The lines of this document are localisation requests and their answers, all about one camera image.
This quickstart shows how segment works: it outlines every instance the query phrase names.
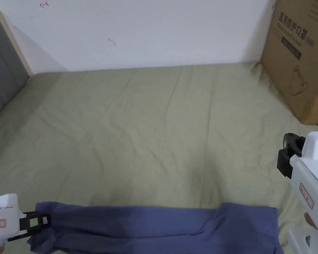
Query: black label on box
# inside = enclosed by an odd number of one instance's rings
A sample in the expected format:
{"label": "black label on box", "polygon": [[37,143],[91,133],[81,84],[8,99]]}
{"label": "black label on box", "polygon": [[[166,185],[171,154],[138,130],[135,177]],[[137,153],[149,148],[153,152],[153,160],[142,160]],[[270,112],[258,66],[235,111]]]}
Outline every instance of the black label on box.
{"label": "black label on box", "polygon": [[287,47],[287,49],[298,59],[301,58],[301,53],[299,50],[296,49],[284,36],[282,37],[281,42]]}

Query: folded fabric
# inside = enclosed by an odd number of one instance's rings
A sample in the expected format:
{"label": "folded fabric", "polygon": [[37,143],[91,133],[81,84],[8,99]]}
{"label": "folded fabric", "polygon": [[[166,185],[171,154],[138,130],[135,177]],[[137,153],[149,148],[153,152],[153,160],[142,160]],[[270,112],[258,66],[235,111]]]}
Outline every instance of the folded fabric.
{"label": "folded fabric", "polygon": [[31,251],[49,254],[282,254],[278,211],[223,203],[216,210],[36,204],[52,225],[32,236]]}

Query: wooden headboard frame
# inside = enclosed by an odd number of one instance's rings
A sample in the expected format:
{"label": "wooden headboard frame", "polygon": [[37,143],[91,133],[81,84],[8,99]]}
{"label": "wooden headboard frame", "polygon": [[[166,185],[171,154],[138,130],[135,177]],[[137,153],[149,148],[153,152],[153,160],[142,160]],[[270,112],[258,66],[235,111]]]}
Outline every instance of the wooden headboard frame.
{"label": "wooden headboard frame", "polygon": [[9,29],[9,26],[4,18],[4,15],[2,14],[2,12],[0,11],[0,22],[2,24],[2,26],[4,27],[7,35],[8,35],[8,38],[10,39],[10,41],[12,42],[14,48],[15,48],[15,51],[17,52],[17,54],[19,55],[19,58],[22,62],[22,64],[24,65],[25,69],[27,70],[28,74],[31,76],[32,75],[32,71],[26,61],[26,58],[24,57],[24,55],[22,54],[22,51],[20,50],[20,47],[17,43],[17,41],[15,40],[14,36],[13,36],[13,33],[12,31]]}

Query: red mark on wall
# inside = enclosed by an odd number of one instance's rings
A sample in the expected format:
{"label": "red mark on wall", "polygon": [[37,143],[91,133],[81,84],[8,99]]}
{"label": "red mark on wall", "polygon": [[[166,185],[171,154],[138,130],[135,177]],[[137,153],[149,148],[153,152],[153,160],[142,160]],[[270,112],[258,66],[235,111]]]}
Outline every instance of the red mark on wall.
{"label": "red mark on wall", "polygon": [[42,4],[42,3],[40,4],[40,6],[41,6],[42,8],[44,8],[44,6],[43,6],[43,5],[47,5],[47,6],[49,6],[49,5],[48,5],[48,3],[47,3],[47,1],[46,1],[46,3],[44,3],[44,4]]}

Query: chinese characters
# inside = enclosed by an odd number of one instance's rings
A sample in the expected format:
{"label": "chinese characters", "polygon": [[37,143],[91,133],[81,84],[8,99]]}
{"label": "chinese characters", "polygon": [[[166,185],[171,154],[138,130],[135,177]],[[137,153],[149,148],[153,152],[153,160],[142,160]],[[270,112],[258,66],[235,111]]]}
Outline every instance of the chinese characters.
{"label": "chinese characters", "polygon": [[281,12],[279,21],[290,31],[295,31],[302,41],[305,41],[305,43],[309,44],[311,47],[314,46],[314,41],[307,35],[308,31],[305,28],[302,29],[295,20],[291,19],[291,17]]}

